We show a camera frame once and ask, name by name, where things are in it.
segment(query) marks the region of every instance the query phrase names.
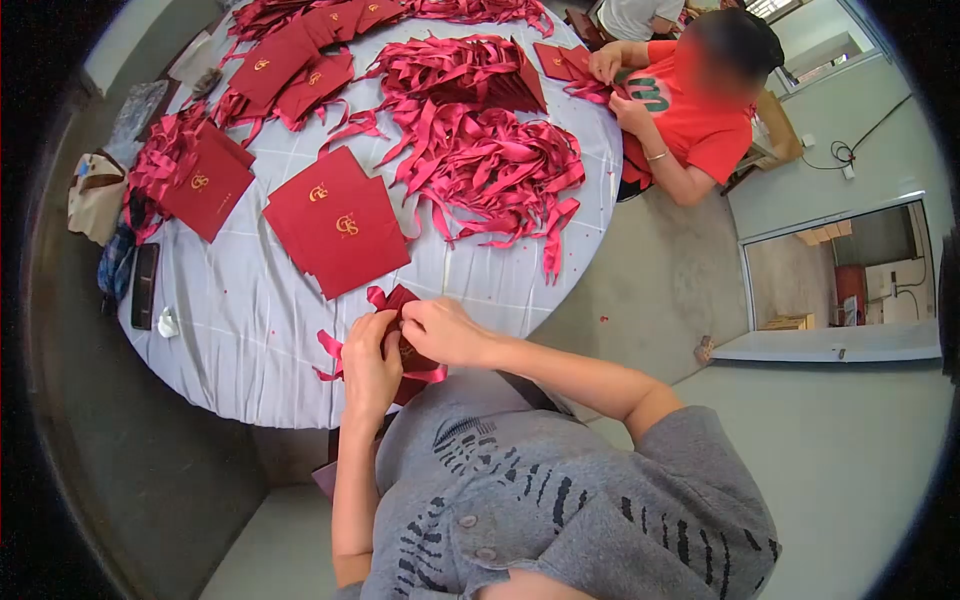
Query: round table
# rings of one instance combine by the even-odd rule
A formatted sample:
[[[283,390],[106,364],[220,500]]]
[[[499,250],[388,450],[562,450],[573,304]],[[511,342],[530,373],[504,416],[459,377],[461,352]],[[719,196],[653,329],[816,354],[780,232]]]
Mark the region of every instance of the round table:
[[[542,72],[533,42],[567,47],[580,43],[560,18],[553,13],[550,16],[557,29],[546,40],[524,21],[464,26],[405,19],[374,29],[348,46],[360,75],[388,42],[423,39],[430,33],[437,37],[513,36]],[[217,60],[233,42],[227,37],[231,24],[232,18],[225,19],[213,34]],[[250,45],[241,45],[240,51]],[[227,89],[227,80],[241,63],[227,63],[222,82],[210,96],[211,104]],[[563,268],[556,285],[544,281],[544,238],[521,239],[512,248],[501,250],[478,247],[490,236],[474,235],[451,250],[434,230],[426,202],[420,207],[422,235],[408,245],[411,263],[370,285],[389,293],[401,283],[423,299],[451,296],[460,300],[478,323],[518,337],[527,336],[564,299],[587,268],[610,222],[620,181],[622,145],[620,130],[605,107],[568,96],[563,82],[543,76],[540,81],[550,110],[547,120],[576,135],[587,172],[584,185],[560,196],[573,196],[581,206],[563,232]],[[171,112],[187,94],[182,86],[171,102]],[[351,112],[376,107],[383,100],[379,79],[349,84],[341,97],[349,102]],[[252,166],[256,179],[213,244],[177,219],[165,223],[148,240],[160,245],[152,330],[131,328],[129,293],[120,303],[120,324],[147,365],[188,401],[221,417],[271,427],[339,425],[343,381],[324,383],[311,368],[333,371],[333,359],[318,343],[317,332],[325,329],[344,340],[353,321],[372,310],[367,286],[325,301],[316,280],[292,264],[260,211],[268,203],[268,194],[316,159],[341,114],[340,107],[332,107],[325,124],[311,115],[300,132],[289,132],[279,120],[264,126],[249,148],[256,156]],[[523,121],[543,117],[517,116]],[[409,151],[374,170],[400,138],[400,129],[389,113],[381,112],[377,123],[390,141],[362,134],[343,141],[367,175],[383,175],[389,184]],[[249,131],[250,126],[245,126],[228,130],[228,135],[240,141]],[[402,184],[389,192],[401,228],[414,234],[416,203],[408,201],[401,207]],[[169,339],[160,336],[156,328],[164,307],[171,308],[180,326],[180,335]]]

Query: black hair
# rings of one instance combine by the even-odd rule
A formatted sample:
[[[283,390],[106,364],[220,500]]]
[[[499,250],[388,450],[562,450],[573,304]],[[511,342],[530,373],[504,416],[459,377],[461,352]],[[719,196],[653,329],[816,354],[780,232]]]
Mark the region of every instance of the black hair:
[[[780,39],[765,20],[743,9],[702,14],[687,28],[705,44],[705,50],[730,64],[741,75],[765,80],[783,66]]]

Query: bracelet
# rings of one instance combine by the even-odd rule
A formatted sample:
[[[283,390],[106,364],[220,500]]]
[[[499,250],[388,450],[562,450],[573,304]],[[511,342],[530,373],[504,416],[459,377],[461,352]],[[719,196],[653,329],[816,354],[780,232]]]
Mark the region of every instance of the bracelet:
[[[654,160],[660,160],[661,158],[663,158],[664,156],[667,156],[668,154],[670,154],[670,149],[669,149],[669,148],[667,148],[666,150],[664,150],[662,155],[656,155],[656,156],[643,155],[643,157],[647,159],[647,164],[650,164],[650,163],[653,162]]]

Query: cloth bag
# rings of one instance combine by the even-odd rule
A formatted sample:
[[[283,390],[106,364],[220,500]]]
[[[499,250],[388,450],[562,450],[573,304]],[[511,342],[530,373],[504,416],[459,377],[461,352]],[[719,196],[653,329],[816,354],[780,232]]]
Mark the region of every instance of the cloth bag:
[[[103,150],[81,156],[67,192],[66,228],[104,246],[127,191],[127,172]]]

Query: window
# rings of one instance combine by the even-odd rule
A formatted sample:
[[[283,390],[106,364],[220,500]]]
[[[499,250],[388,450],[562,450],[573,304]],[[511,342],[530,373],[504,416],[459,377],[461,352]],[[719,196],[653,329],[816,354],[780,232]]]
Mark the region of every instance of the window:
[[[770,16],[780,9],[792,8],[792,5],[800,4],[798,0],[755,0],[747,2],[747,10],[769,21]]]

